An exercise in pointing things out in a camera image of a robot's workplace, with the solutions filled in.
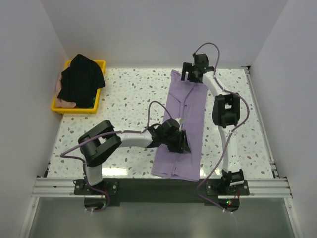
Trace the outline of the purple t shirt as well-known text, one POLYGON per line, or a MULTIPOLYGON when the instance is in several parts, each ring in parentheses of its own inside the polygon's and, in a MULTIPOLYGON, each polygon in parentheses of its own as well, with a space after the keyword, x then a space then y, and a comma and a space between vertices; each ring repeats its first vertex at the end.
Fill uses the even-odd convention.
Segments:
POLYGON ((190 153, 169 152, 166 145, 156 149, 152 174, 171 179, 198 181, 208 88, 204 84, 181 80, 181 73, 171 71, 166 108, 174 119, 183 119, 190 153))

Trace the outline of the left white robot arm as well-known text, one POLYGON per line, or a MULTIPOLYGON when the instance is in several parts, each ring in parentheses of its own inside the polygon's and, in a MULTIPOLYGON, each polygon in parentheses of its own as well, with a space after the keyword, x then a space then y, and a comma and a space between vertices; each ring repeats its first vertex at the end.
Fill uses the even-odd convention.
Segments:
POLYGON ((117 194, 118 182, 104 179, 102 164, 118 148, 140 147, 160 148, 165 146, 169 154, 188 155, 190 149, 187 133, 181 129, 175 119, 168 119, 162 124, 156 123, 144 131, 115 131, 108 120, 104 120, 78 139, 79 149, 85 158, 85 180, 74 182, 75 195, 117 194))

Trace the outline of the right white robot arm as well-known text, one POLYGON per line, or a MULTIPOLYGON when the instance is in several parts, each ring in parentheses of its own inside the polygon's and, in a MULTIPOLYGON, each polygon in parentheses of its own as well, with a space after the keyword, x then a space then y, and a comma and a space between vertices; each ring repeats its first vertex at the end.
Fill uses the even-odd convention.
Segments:
POLYGON ((245 182, 234 135, 239 127, 241 97, 222 85, 206 54, 194 53, 193 58, 193 63, 183 63, 181 80, 204 84, 214 96, 212 120, 218 127, 223 148, 220 158, 223 162, 222 176, 217 182, 206 181, 206 193, 231 195, 245 182))

